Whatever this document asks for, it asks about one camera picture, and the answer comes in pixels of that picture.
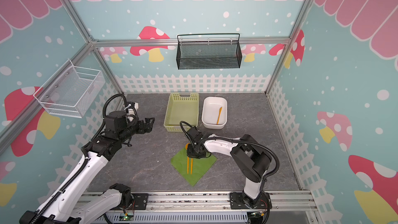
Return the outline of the orange plastic spoon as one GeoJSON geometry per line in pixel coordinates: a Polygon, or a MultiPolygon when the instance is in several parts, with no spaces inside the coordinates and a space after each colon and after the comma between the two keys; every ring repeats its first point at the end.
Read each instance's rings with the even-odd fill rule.
{"type": "Polygon", "coordinates": [[[187,143],[185,145],[185,149],[187,151],[187,174],[192,174],[192,172],[191,173],[189,172],[189,170],[190,170],[190,160],[192,161],[192,159],[190,159],[189,156],[188,156],[188,148],[189,148],[189,146],[190,146],[189,143],[187,143]]]}

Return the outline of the orange plastic fork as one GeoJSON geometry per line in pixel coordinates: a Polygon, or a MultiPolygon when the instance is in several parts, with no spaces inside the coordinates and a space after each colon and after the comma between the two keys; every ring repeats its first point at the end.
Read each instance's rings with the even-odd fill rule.
{"type": "Polygon", "coordinates": [[[193,174],[193,158],[190,160],[190,174],[193,174]]]}

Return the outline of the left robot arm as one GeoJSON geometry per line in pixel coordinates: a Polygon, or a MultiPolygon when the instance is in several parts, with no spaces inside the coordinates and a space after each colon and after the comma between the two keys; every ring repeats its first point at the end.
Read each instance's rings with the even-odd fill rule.
{"type": "Polygon", "coordinates": [[[136,103],[123,94],[111,96],[104,104],[103,122],[94,137],[81,147],[82,158],[60,187],[35,211],[26,211],[21,224],[90,224],[113,209],[123,211],[136,201],[130,187],[114,184],[83,207],[76,204],[102,168],[135,134],[152,131],[154,118],[139,119],[136,103]]]}

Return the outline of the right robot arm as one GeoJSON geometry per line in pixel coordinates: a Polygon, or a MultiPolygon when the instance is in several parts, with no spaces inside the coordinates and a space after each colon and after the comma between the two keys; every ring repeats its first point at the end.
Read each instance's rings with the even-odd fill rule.
{"type": "Polygon", "coordinates": [[[263,189],[267,178],[276,174],[280,168],[279,158],[271,149],[259,144],[248,134],[233,139],[215,134],[205,135],[185,121],[179,125],[189,140],[189,158],[204,159],[214,153],[231,157],[246,177],[239,202],[251,209],[259,208],[261,204],[271,208],[265,201],[266,193],[263,189]]]}

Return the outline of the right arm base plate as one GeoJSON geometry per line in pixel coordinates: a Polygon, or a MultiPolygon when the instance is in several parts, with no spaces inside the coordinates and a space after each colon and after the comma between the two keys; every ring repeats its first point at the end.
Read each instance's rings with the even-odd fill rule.
{"type": "Polygon", "coordinates": [[[267,192],[260,192],[256,199],[251,199],[243,192],[230,193],[231,209],[272,209],[270,195],[267,192]]]}

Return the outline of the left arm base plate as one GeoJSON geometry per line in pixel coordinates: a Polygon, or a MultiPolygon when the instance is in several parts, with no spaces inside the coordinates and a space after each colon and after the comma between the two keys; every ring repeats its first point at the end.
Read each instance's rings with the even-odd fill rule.
{"type": "Polygon", "coordinates": [[[138,194],[133,193],[130,197],[127,194],[122,194],[121,203],[111,208],[112,211],[136,211],[136,210],[146,210],[148,204],[148,194],[138,194]]]}

